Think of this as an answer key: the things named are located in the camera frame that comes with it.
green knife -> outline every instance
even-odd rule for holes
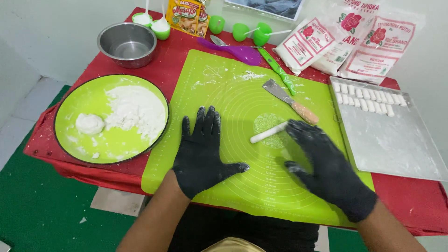
[[[294,84],[292,81],[289,80],[288,75],[283,71],[281,66],[274,60],[274,58],[265,49],[258,48],[258,51],[260,52],[261,56],[263,56],[263,58],[267,61],[267,63],[272,67],[272,70],[274,70],[274,72],[276,72],[280,76],[283,83],[288,87],[291,95],[295,96],[296,91],[294,90]]]

stainless steel bowl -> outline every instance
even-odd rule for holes
[[[125,22],[106,27],[96,42],[99,50],[119,66],[134,69],[152,60],[157,38],[148,27]]]

plate rim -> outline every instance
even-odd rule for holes
[[[81,159],[79,159],[79,158],[73,156],[73,155],[70,154],[68,151],[66,151],[66,149],[65,149],[65,148],[61,145],[61,143],[59,142],[59,139],[58,139],[57,134],[56,134],[56,118],[57,118],[57,114],[59,113],[59,109],[60,109],[60,107],[62,106],[62,104],[65,102],[65,100],[66,100],[66,99],[67,99],[67,98],[68,98],[68,97],[69,97],[75,90],[77,90],[79,87],[81,87],[81,86],[83,86],[84,84],[86,84],[86,83],[88,83],[88,82],[90,82],[90,81],[93,81],[93,80],[95,80],[95,79],[102,78],[102,77],[106,77],[106,76],[111,76],[111,75],[128,75],[128,76],[134,76],[134,77],[137,77],[137,78],[140,78],[140,79],[144,79],[144,80],[146,80],[147,82],[149,82],[149,83],[151,83],[152,85],[154,85],[154,86],[160,91],[160,93],[162,93],[162,95],[163,95],[164,98],[165,98],[165,102],[166,102],[166,104],[167,104],[167,108],[168,108],[168,117],[167,117],[167,121],[166,121],[166,123],[165,123],[165,127],[164,127],[164,129],[162,130],[162,133],[160,134],[160,136],[159,136],[159,137],[158,137],[158,138],[157,138],[157,139],[156,139],[156,140],[155,140],[155,141],[154,141],[148,148],[146,148],[145,150],[141,151],[139,154],[136,154],[135,156],[132,156],[132,157],[130,157],[130,158],[128,158],[128,159],[121,160],[121,161],[118,161],[118,162],[112,162],[112,163],[92,163],[92,162],[84,161],[84,160],[81,160]],[[148,79],[146,79],[146,78],[142,78],[142,77],[140,77],[140,76],[134,75],[134,74],[105,74],[105,75],[101,75],[101,76],[98,76],[98,77],[96,77],[96,78],[92,78],[92,79],[89,79],[89,80],[83,82],[82,84],[80,84],[79,86],[77,86],[76,88],[74,88],[69,94],[67,94],[67,96],[64,96],[64,97],[63,97],[63,99],[59,102],[59,105],[58,105],[58,107],[57,107],[57,110],[56,110],[56,113],[55,113],[55,117],[54,117],[54,120],[53,120],[53,134],[54,134],[54,136],[55,136],[55,140],[56,140],[56,142],[58,143],[59,147],[60,147],[60,148],[61,148],[67,155],[69,155],[70,157],[72,157],[72,158],[74,158],[74,159],[76,159],[76,160],[78,160],[78,161],[81,161],[81,162],[83,162],[83,163],[91,164],[91,165],[115,165],[115,164],[119,164],[119,163],[122,163],[122,162],[129,161],[129,160],[131,160],[131,159],[134,159],[134,158],[138,157],[139,155],[141,155],[141,154],[143,154],[143,153],[146,153],[146,152],[150,151],[156,144],[158,144],[158,143],[160,142],[160,140],[162,139],[163,135],[165,134],[167,128],[168,128],[169,117],[170,117],[170,111],[169,111],[169,102],[168,102],[168,99],[167,99],[166,95],[162,92],[162,90],[161,90],[158,86],[156,86],[152,81],[150,81],[150,80],[148,80]]]

putty knife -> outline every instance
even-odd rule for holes
[[[302,104],[294,101],[286,92],[273,80],[269,79],[263,84],[263,88],[269,93],[273,94],[275,97],[286,102],[294,109],[294,111],[303,118],[309,124],[317,124],[319,117],[317,117],[313,112],[307,109]]]

dough ball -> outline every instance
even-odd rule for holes
[[[79,114],[76,119],[76,128],[86,135],[95,135],[103,130],[104,122],[101,117],[94,114]]]

